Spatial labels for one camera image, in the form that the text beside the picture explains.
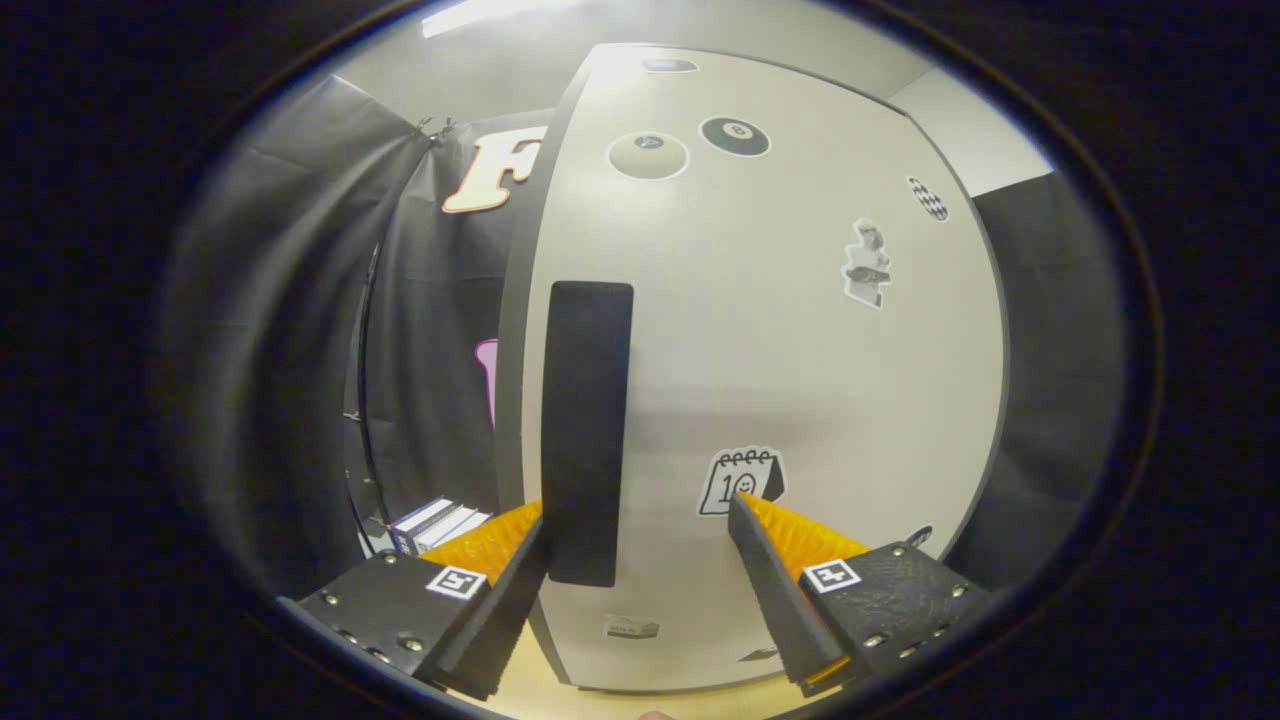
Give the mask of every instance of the white wall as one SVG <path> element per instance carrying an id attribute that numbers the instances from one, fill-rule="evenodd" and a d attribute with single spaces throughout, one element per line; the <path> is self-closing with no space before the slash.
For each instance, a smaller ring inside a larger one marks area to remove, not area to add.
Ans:
<path id="1" fill-rule="evenodd" d="M 424 38 L 421 19 L 430 14 L 410 17 L 333 68 L 415 123 L 434 115 L 428 129 L 438 128 L 445 115 L 479 119 L 556 106 L 600 42 L 737 51 L 878 97 L 931 67 L 869 27 L 799 0 L 580 0 Z"/>
<path id="2" fill-rule="evenodd" d="M 924 73 L 887 100 L 929 133 L 970 196 L 1053 169 L 1011 120 L 941 69 Z"/>
<path id="3" fill-rule="evenodd" d="M 481 0 L 535 12 L 422 36 L 430 8 L 356 49 L 330 70 L 425 128 L 553 108 L 600 42 L 730 50 L 795 65 L 910 113 L 970 195 L 1051 172 L 997 110 L 925 58 L 868 26 L 804 0 Z"/>

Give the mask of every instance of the checkered sticker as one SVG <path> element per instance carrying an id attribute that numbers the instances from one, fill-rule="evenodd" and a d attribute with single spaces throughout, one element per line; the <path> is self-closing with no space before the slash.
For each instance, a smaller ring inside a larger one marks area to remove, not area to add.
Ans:
<path id="1" fill-rule="evenodd" d="M 938 197 L 932 190 L 924 187 L 923 182 L 911 176 L 906 177 L 906 184 L 911 186 L 911 192 L 915 193 L 915 199 L 920 201 L 920 206 L 924 208 L 924 210 L 932 215 L 934 220 L 940 223 L 947 222 L 950 213 L 947 213 L 947 206 L 942 202 L 941 197 Z"/>
<path id="2" fill-rule="evenodd" d="M 863 582 L 863 579 L 858 577 L 858 573 L 854 573 L 854 570 L 846 565 L 844 560 L 832 560 L 831 562 L 823 562 L 822 565 L 810 565 L 804 569 L 804 574 L 809 577 L 809 582 L 813 583 L 814 589 L 820 593 L 838 591 L 840 588 L 847 588 L 849 585 Z"/>
<path id="3" fill-rule="evenodd" d="M 480 584 L 486 580 L 488 578 L 481 573 L 451 566 L 440 570 L 440 574 L 426 584 L 426 589 L 458 600 L 471 600 L 471 596 L 480 589 Z"/>

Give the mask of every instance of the ceiling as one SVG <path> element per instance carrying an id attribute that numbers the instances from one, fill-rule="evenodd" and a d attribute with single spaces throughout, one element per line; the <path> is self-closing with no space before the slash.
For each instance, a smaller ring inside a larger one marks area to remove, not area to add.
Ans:
<path id="1" fill-rule="evenodd" d="M 411 15 L 332 72 L 411 122 L 554 106 L 590 49 L 655 42 L 728 50 L 805 68 L 888 97 L 931 69 L 923 56 L 837 10 L 777 0 L 471 0 L 504 17 L 424 37 Z M 538 10 L 527 10 L 539 5 Z M 448 14 L 436 24 L 454 24 Z"/>

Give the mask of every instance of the black curtain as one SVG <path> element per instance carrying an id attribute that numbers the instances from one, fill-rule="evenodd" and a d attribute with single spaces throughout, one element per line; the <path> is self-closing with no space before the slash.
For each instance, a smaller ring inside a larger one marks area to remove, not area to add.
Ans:
<path id="1" fill-rule="evenodd" d="M 1009 318 L 1005 425 L 947 564 L 998 588 L 1029 578 L 1101 477 L 1125 393 L 1111 241 L 1060 173 L 978 197 Z"/>
<path id="2" fill-rule="evenodd" d="M 347 351 L 429 140 L 335 77 L 273 108 L 179 225 L 151 398 L 182 501 L 253 584 L 297 597 L 362 559 L 343 487 Z"/>

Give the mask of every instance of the stormtrooper sticker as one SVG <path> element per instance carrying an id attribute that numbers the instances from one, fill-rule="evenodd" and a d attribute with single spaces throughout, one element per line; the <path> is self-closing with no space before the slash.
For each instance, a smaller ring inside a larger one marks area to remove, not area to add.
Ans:
<path id="1" fill-rule="evenodd" d="M 881 287 L 892 284 L 888 274 L 891 260 L 884 254 L 884 236 L 879 225 L 867 218 L 859 218 L 854 223 L 854 232 L 858 233 L 858 242 L 845 246 L 849 264 L 840 269 L 840 274 L 845 278 L 845 295 L 879 310 L 883 304 Z"/>

